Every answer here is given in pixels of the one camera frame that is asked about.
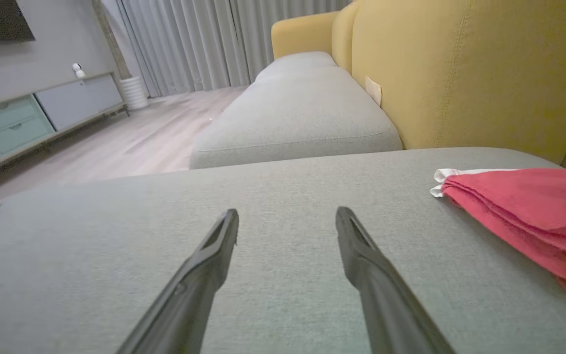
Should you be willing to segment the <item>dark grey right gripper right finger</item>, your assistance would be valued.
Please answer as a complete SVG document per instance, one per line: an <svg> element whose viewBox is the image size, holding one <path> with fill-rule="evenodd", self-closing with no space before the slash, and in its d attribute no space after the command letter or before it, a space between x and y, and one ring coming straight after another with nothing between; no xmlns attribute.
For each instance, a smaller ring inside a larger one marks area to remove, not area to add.
<svg viewBox="0 0 566 354"><path fill-rule="evenodd" d="M344 274L360 294L374 354L453 354L431 316L355 213L340 206L336 229Z"/></svg>

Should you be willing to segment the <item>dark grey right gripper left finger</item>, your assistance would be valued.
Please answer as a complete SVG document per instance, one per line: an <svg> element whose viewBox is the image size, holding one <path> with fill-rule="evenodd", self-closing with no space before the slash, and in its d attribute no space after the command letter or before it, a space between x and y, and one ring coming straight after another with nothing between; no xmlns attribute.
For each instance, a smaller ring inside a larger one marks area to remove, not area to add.
<svg viewBox="0 0 566 354"><path fill-rule="evenodd" d="M119 354L198 354L214 295L223 286L237 241L239 215L226 210L180 266Z"/></svg>

